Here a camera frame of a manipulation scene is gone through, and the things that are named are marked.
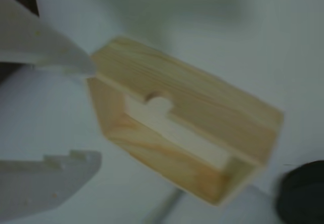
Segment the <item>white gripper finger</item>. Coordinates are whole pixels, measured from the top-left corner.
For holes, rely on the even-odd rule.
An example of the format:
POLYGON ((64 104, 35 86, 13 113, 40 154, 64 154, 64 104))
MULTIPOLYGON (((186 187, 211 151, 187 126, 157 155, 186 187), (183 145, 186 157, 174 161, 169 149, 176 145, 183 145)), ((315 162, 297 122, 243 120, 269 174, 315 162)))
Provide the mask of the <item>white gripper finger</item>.
POLYGON ((96 74, 90 56, 16 0, 1 0, 1 61, 82 77, 96 74))
POLYGON ((78 192, 100 169, 98 151, 71 150, 41 161, 1 161, 1 221, 56 208, 78 192))

